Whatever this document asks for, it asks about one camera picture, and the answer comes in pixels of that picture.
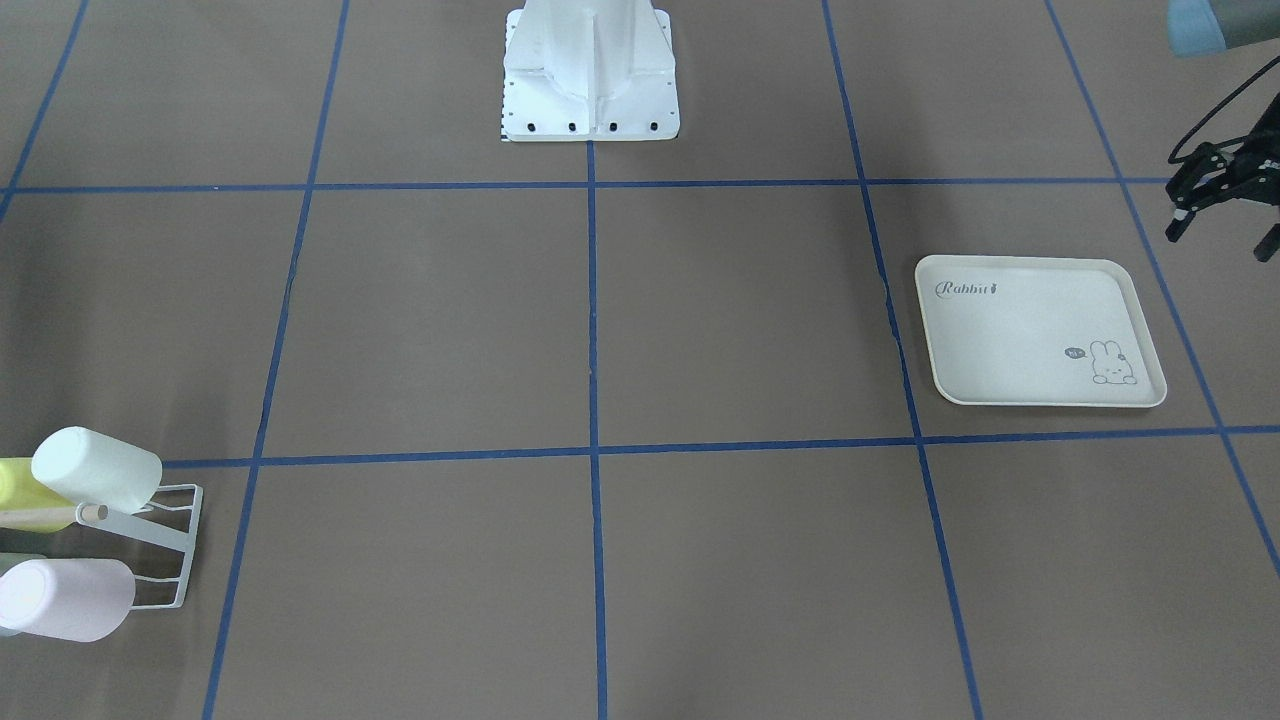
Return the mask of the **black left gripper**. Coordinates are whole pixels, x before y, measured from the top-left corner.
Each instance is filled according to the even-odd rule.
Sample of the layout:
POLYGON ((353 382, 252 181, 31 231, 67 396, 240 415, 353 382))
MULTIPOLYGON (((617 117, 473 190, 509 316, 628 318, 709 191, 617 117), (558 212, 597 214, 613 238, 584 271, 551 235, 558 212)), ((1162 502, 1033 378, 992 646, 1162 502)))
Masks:
MULTIPOLYGON (((1279 96, 1233 152, 1201 143, 1183 160, 1165 190, 1172 202, 1166 240, 1176 243, 1199 211, 1234 199, 1279 205, 1279 96)), ((1258 263, 1268 263, 1280 250, 1280 224, 1275 223, 1253 247, 1258 263)))

